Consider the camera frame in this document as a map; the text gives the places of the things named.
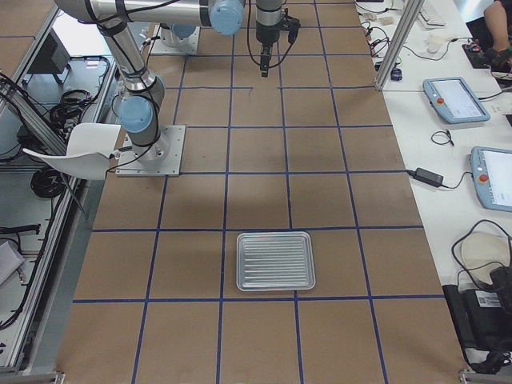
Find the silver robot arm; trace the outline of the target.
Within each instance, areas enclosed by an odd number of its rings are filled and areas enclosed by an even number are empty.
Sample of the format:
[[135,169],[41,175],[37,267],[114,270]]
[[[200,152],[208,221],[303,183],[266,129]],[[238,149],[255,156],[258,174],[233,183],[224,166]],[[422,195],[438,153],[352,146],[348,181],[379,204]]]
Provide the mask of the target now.
[[123,92],[117,105],[118,119],[131,140],[134,156],[152,162],[165,153],[168,145],[161,138],[158,113],[164,85],[142,58],[126,22],[110,21],[98,25],[100,34],[120,69]]
[[[129,22],[210,26],[220,35],[230,36],[238,32],[244,20],[250,19],[245,14],[245,1],[56,1],[55,4],[80,22],[95,24],[130,76],[146,66],[135,62],[138,52],[128,37]],[[261,76],[267,77],[269,69],[274,67],[270,60],[280,33],[288,33],[288,43],[292,46],[300,21],[288,14],[282,1],[256,1],[255,6],[256,39],[262,47],[260,59],[254,63]]]

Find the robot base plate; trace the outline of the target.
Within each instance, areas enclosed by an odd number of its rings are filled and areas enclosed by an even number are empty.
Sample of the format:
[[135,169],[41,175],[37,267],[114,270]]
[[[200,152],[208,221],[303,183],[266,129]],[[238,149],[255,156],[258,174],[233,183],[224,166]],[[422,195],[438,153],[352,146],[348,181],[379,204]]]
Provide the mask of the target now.
[[123,147],[131,149],[121,152],[118,166],[114,169],[119,177],[159,177],[180,175],[186,127],[162,126],[160,137],[146,152],[146,148],[134,146],[125,134]]
[[183,24],[157,24],[154,27],[151,53],[167,56],[196,55],[201,28]]

